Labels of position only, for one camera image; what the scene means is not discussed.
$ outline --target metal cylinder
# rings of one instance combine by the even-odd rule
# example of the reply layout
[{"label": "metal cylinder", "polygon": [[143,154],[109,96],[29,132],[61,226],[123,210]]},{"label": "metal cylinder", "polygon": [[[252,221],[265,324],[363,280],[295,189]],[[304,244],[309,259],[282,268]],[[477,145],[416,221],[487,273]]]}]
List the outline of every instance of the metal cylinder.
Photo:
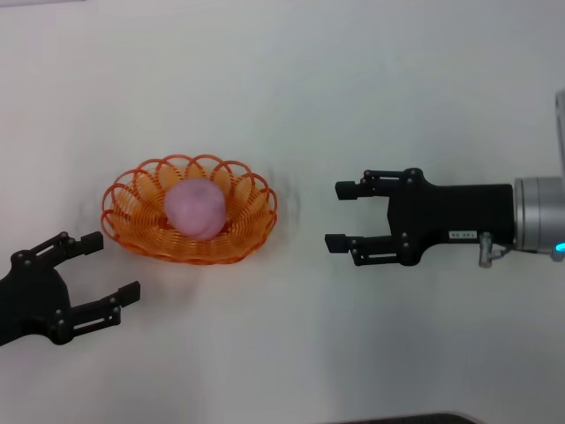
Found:
[{"label": "metal cylinder", "polygon": [[514,193],[516,250],[550,254],[565,242],[563,178],[517,178]]}]

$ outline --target pink ball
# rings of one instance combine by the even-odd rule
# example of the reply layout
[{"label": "pink ball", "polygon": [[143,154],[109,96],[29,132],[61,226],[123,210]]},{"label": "pink ball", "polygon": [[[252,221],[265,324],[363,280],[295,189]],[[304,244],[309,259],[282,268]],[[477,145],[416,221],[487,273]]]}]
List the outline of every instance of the pink ball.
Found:
[{"label": "pink ball", "polygon": [[165,214],[181,234],[210,240],[226,223],[226,200],[216,183],[204,178],[187,179],[168,190]]}]

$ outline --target white table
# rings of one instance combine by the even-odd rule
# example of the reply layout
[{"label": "white table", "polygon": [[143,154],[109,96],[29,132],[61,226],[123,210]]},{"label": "white table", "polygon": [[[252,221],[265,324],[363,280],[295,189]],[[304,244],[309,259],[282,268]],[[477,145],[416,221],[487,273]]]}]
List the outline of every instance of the white table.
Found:
[{"label": "white table", "polygon": [[60,267],[73,304],[139,279],[120,327],[0,348],[3,424],[286,424],[455,411],[565,421],[563,265],[437,246],[356,268],[324,234],[388,232],[339,202],[366,168],[436,183],[560,172],[562,0],[87,0],[0,11],[2,274],[150,157],[212,153],[277,191],[275,233],[198,268],[107,240]]}]

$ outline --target orange wire basket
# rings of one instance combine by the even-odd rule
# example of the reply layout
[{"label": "orange wire basket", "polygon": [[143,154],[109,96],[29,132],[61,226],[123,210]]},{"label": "orange wire basket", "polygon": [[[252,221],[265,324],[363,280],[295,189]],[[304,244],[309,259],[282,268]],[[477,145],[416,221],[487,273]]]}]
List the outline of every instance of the orange wire basket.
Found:
[{"label": "orange wire basket", "polygon": [[[165,193],[188,178],[214,181],[226,196],[228,220],[220,234],[198,241],[169,223]],[[235,263],[257,251],[275,227],[276,194],[240,162],[212,155],[150,159],[120,175],[102,200],[104,232],[136,254],[196,265]]]}]

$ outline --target label sticker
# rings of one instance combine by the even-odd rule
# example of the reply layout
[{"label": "label sticker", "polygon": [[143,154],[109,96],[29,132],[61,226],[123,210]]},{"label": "label sticker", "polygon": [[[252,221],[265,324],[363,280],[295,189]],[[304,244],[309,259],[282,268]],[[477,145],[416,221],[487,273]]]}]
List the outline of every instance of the label sticker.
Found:
[{"label": "label sticker", "polygon": [[477,238],[476,231],[450,231],[449,239],[451,240],[472,240]]}]

